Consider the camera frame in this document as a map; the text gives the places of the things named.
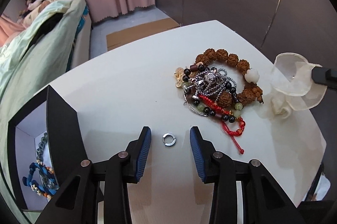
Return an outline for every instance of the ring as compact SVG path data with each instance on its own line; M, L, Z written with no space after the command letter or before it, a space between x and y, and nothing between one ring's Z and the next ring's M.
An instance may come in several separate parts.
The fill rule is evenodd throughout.
M165 142L165 138L167 136L173 137L173 141L171 143L166 143ZM168 132L168 133L166 133L166 134L163 135L163 142L164 142L165 146L173 146L174 144L176 144L176 137L174 136L174 134L171 134L170 132Z

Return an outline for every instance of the white flower bead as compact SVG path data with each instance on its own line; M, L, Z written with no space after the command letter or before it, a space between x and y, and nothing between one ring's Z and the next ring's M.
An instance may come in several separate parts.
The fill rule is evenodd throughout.
M257 83L260 79L260 75L258 74L258 71L255 69L249 69L247 70L247 73L245 74L245 79L247 82Z

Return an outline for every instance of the pile of jewelry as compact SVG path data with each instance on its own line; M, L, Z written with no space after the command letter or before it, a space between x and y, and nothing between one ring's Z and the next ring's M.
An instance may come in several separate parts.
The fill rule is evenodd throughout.
M238 94L236 82L229 76L223 68L208 65L212 61L227 63L230 67L237 67L242 73L246 84L244 90ZM235 136L241 136L246 123L241 117L241 110L244 106L257 99L263 103L262 90L257 86L259 74L256 70L249 68L246 60L240 60L236 54L229 54L220 49L207 49L203 54L196 57L195 64L189 68L176 69L176 87L184 90L185 103L196 114L204 117L215 117L221 122L223 130L233 139L241 154L244 150L235 140ZM235 110L229 111L225 108L233 107ZM231 131L226 122L238 122L240 128Z
M54 170L51 167L46 167L43 163L43 151L47 143L48 135L45 132L39 143L39 148L36 150L36 163L33 162L29 166L29 175L28 177L24 176L22 182L25 186L30 186L32 191L36 192L39 196L44 196L50 200L59 187L54 176ZM42 185L33 180L33 174L36 169L40 174Z

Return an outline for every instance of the brown cardboard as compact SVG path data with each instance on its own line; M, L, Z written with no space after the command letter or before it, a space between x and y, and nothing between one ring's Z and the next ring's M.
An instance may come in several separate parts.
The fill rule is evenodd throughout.
M107 35L107 50L110 51L132 41L177 27L180 27L180 25L173 19L165 18L124 29L122 31L113 32Z

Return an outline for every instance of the floor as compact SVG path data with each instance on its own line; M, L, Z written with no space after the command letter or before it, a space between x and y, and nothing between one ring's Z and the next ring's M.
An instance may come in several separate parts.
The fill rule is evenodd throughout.
M90 36L90 59L107 52L108 34L168 17L155 6L151 6L136 8L126 15L121 15L118 18L113 18L94 26Z

